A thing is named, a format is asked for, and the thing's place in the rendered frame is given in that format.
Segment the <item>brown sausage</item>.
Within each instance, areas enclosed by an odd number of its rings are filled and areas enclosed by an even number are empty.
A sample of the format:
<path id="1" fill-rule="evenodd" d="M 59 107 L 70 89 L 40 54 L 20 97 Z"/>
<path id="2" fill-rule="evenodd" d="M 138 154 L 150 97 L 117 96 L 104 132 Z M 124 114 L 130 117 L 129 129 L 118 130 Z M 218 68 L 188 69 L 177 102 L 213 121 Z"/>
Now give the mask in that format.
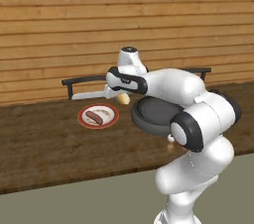
<path id="1" fill-rule="evenodd" d="M 103 119 L 99 115 L 97 115 L 96 113 L 94 113 L 92 111 L 86 111 L 85 115 L 88 118 L 92 119 L 96 124 L 98 124 L 98 125 L 103 124 Z"/>

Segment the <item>red-rimmed white plate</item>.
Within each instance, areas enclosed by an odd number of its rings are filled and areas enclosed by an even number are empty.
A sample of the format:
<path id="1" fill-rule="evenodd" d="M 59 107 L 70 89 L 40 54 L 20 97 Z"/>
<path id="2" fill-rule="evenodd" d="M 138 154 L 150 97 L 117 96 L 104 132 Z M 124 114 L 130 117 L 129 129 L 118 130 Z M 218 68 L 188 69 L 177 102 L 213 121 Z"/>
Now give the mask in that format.
<path id="1" fill-rule="evenodd" d="M 103 124 L 98 125 L 85 115 L 86 111 L 92 111 L 103 119 Z M 95 103 L 84 106 L 77 114 L 77 121 L 88 129 L 105 129 L 114 125 L 119 119 L 118 110 L 106 103 Z"/>

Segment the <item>white chair seat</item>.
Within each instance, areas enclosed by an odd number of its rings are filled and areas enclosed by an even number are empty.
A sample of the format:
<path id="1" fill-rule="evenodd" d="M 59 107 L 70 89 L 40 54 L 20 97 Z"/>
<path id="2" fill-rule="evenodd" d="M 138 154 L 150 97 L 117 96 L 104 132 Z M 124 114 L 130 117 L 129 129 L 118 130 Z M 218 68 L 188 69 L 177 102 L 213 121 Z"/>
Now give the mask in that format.
<path id="1" fill-rule="evenodd" d="M 91 98 L 109 98 L 104 91 L 80 92 L 72 96 L 71 100 L 91 99 Z"/>

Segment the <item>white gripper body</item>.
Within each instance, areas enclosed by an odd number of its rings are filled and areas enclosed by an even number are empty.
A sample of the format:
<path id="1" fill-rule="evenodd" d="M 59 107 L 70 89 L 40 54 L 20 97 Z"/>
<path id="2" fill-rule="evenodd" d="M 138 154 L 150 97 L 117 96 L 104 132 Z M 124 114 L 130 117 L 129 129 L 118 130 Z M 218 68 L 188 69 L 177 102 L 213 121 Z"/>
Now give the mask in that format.
<path id="1" fill-rule="evenodd" d="M 119 94 L 120 94 L 119 91 L 114 91 L 114 90 L 111 89 L 108 85 L 105 85 L 105 86 L 104 86 L 104 89 L 103 89 L 103 96 L 104 96 L 106 99 L 111 99 L 111 98 L 117 97 Z"/>

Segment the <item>pale yellow bun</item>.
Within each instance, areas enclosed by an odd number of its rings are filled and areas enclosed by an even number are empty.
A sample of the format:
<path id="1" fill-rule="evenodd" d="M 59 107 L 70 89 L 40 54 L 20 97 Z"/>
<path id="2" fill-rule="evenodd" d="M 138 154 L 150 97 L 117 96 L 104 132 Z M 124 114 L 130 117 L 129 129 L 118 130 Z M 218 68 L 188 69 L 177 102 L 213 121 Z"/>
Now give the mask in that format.
<path id="1" fill-rule="evenodd" d="M 127 93 L 123 93 L 118 96 L 118 101 L 122 105 L 128 105 L 130 103 L 130 97 Z"/>

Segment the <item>dark grey round plate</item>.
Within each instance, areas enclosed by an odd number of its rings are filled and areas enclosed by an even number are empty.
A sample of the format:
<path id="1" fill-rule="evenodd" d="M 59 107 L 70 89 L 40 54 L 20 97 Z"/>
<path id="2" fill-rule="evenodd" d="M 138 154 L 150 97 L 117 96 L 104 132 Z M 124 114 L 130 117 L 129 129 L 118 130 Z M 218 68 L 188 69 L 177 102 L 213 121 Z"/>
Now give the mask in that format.
<path id="1" fill-rule="evenodd" d="M 138 99 L 131 109 L 133 123 L 143 132 L 155 136 L 171 134 L 170 122 L 184 110 L 180 105 L 145 96 Z"/>

